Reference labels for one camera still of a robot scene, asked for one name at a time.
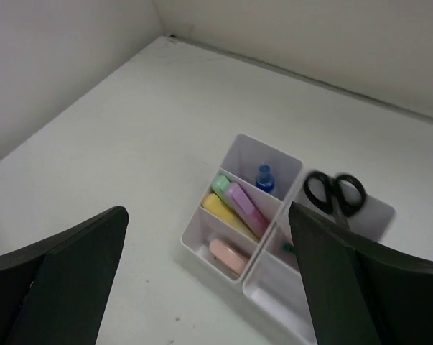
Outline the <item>blue cap spray bottle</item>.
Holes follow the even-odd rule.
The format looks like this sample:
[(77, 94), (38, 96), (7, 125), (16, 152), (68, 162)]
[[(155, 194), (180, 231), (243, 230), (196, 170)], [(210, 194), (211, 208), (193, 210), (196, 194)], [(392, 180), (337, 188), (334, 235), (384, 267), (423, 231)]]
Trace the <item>blue cap spray bottle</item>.
[(262, 164), (258, 168), (256, 187), (266, 193), (272, 193), (276, 187), (274, 176), (269, 165)]

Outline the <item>purple highlighter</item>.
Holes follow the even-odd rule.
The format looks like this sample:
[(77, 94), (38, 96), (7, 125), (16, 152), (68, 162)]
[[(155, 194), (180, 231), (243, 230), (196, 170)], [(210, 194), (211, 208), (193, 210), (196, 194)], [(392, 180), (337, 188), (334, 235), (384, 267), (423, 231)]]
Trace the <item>purple highlighter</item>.
[(225, 189), (224, 195), (248, 228), (261, 239), (269, 226), (269, 222), (264, 218), (242, 187), (238, 183), (232, 182)]

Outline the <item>green ink pen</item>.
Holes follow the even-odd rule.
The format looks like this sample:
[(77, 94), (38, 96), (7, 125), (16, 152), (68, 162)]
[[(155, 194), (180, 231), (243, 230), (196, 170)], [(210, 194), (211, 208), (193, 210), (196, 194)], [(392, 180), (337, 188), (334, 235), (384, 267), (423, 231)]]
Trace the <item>green ink pen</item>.
[(284, 242), (282, 248), (285, 252), (295, 253), (294, 245), (289, 242)]

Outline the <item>green highlighter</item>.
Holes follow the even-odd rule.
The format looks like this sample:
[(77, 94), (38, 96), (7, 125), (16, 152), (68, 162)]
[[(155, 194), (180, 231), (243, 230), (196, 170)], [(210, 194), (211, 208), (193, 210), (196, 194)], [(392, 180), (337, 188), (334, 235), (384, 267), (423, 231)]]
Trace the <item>green highlighter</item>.
[(229, 181), (225, 175), (217, 175), (211, 183), (211, 189), (221, 200), (223, 200), (225, 198), (225, 189), (230, 184), (231, 181)]

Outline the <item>left white divided organizer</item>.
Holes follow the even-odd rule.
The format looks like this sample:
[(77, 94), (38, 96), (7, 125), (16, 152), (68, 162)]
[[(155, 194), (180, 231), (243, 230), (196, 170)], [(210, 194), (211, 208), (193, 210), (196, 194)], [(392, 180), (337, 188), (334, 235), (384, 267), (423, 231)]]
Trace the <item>left white divided organizer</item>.
[(181, 237), (184, 248), (238, 288), (297, 185), (303, 162), (245, 134), (234, 139)]

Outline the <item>black handled scissors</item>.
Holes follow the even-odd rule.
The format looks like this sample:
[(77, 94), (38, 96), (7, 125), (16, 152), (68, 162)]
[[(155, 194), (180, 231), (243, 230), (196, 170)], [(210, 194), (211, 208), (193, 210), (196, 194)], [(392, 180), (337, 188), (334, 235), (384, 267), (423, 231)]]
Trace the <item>black handled scissors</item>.
[[(320, 200), (311, 190), (310, 183), (316, 180), (321, 183), (325, 199)], [(345, 197), (344, 184), (351, 185), (359, 195), (358, 201), (349, 201)], [(354, 217), (366, 204), (367, 193), (363, 184), (353, 175), (341, 173), (335, 178), (319, 170), (308, 173), (303, 182), (303, 190), (313, 206), (321, 212), (333, 216), (335, 223), (341, 228), (350, 230), (348, 219)]]

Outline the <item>pink mini stapler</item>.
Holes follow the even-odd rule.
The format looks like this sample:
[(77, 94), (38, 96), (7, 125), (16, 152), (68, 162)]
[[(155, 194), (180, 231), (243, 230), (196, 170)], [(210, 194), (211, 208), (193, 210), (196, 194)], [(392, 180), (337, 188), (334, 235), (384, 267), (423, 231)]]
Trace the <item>pink mini stapler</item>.
[(209, 250), (217, 260), (238, 276), (243, 273), (249, 261), (247, 257), (220, 239), (212, 240)]

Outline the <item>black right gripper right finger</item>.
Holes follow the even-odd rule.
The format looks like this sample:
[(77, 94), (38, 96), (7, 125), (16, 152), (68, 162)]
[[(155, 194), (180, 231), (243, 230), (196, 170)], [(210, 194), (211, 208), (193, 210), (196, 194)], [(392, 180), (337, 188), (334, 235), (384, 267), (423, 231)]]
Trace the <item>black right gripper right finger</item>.
[(299, 203), (289, 223), (318, 344), (433, 344), (433, 261)]

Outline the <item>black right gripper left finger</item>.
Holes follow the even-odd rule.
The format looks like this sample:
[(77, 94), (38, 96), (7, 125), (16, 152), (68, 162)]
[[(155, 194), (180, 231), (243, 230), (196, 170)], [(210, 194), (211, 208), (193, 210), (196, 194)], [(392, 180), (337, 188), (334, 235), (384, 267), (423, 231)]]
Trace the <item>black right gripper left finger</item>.
[(129, 214), (110, 208), (0, 256), (0, 344), (94, 344)]

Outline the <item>white divided organizer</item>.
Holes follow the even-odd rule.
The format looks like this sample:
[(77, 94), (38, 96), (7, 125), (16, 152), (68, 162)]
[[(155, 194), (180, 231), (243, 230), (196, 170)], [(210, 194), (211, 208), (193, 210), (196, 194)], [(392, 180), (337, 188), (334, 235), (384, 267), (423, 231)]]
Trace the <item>white divided organizer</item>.
[[(293, 344), (317, 344), (317, 340), (296, 256), (284, 250), (284, 244), (291, 240), (288, 208), (295, 201), (334, 222), (305, 196), (302, 191), (305, 175), (301, 172), (289, 188), (242, 287), (243, 294), (254, 305), (292, 335)], [(393, 206), (368, 195), (363, 210), (350, 218), (348, 224), (353, 232), (379, 242), (395, 215)]]
[(238, 288), (297, 185), (303, 162), (245, 134), (234, 139), (181, 237), (184, 248)]

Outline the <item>right white divided organizer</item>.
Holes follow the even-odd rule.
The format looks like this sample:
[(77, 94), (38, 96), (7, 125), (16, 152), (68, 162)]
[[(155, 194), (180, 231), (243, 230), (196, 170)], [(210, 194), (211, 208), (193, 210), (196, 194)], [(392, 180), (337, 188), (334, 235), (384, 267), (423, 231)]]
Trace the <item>right white divided organizer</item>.
[[(301, 172), (289, 188), (242, 287), (243, 294), (254, 305), (292, 335), (293, 344), (317, 344), (317, 340), (296, 256), (284, 250), (284, 244), (291, 240), (288, 208), (295, 201), (334, 222), (305, 196), (302, 191), (305, 175)], [(393, 206), (368, 195), (363, 210), (350, 218), (348, 224), (353, 232), (379, 242), (395, 215)]]

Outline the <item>yellow highlighter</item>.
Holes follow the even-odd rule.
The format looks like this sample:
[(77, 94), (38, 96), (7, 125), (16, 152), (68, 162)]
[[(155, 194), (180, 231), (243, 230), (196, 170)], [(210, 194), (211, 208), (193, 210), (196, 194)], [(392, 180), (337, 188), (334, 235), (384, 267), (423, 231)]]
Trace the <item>yellow highlighter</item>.
[(258, 237), (252, 232), (252, 230), (250, 230), (215, 193), (209, 193), (203, 199), (202, 207), (239, 233), (247, 236), (256, 243), (259, 242)]

